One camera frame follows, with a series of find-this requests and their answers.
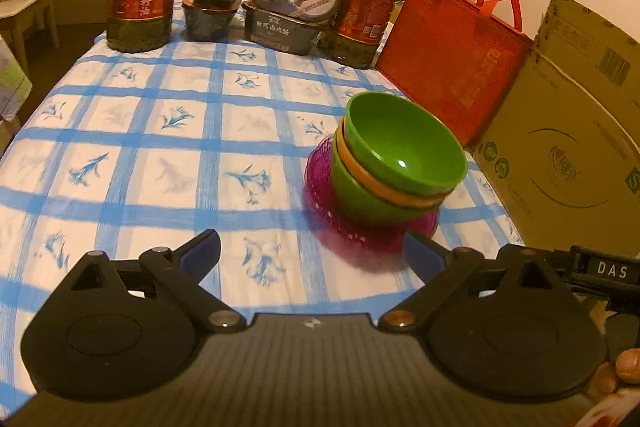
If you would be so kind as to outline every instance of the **fingernail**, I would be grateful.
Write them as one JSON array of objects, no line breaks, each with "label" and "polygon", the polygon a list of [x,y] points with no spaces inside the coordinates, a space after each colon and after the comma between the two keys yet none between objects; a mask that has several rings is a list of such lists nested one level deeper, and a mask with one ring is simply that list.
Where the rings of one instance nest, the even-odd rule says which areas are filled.
[{"label": "fingernail", "polygon": [[596,387],[598,388],[598,391],[603,394],[611,394],[617,389],[618,381],[611,377],[601,378]]},{"label": "fingernail", "polygon": [[616,367],[622,373],[632,373],[638,370],[638,352],[634,349],[632,351],[625,351],[618,357],[616,361]]}]

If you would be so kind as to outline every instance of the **green bowl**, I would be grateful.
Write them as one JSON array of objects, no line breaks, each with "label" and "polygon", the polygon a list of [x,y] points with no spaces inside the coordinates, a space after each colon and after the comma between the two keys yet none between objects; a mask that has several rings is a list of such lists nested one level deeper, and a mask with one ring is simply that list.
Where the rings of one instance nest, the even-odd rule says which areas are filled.
[{"label": "green bowl", "polygon": [[465,152],[453,133],[419,105],[386,92],[349,101],[344,139],[372,176],[403,192],[449,192],[466,176]]},{"label": "green bowl", "polygon": [[397,225],[429,212],[430,208],[404,208],[387,203],[354,180],[340,160],[335,139],[331,155],[331,184],[344,215],[363,225]]}]

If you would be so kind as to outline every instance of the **dark floor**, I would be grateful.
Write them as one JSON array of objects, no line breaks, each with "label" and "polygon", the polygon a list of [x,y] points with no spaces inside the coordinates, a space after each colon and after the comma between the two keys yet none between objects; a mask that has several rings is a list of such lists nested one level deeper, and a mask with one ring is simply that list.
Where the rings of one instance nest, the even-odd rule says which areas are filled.
[{"label": "dark floor", "polygon": [[94,45],[94,39],[104,29],[104,24],[58,26],[60,48],[57,50],[53,48],[46,30],[36,31],[27,38],[25,47],[33,90],[18,111],[21,123],[27,121],[74,62]]}]

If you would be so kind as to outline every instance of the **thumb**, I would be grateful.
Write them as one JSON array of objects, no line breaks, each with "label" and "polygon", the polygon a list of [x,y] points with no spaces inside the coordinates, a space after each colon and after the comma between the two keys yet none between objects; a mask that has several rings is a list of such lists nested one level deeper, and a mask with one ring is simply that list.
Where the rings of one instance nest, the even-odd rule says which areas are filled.
[{"label": "thumb", "polygon": [[616,360],[616,373],[626,383],[640,383],[640,349],[629,349]]}]

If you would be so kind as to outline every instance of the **finger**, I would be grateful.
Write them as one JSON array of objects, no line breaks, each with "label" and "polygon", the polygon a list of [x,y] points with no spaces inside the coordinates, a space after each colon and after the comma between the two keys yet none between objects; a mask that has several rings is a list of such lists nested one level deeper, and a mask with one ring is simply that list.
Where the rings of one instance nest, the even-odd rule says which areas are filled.
[{"label": "finger", "polygon": [[640,349],[629,349],[616,360],[616,373],[626,383],[640,383]]},{"label": "finger", "polygon": [[596,401],[600,401],[608,394],[616,392],[618,388],[618,376],[610,363],[603,363],[596,371],[588,386],[587,394]]}]

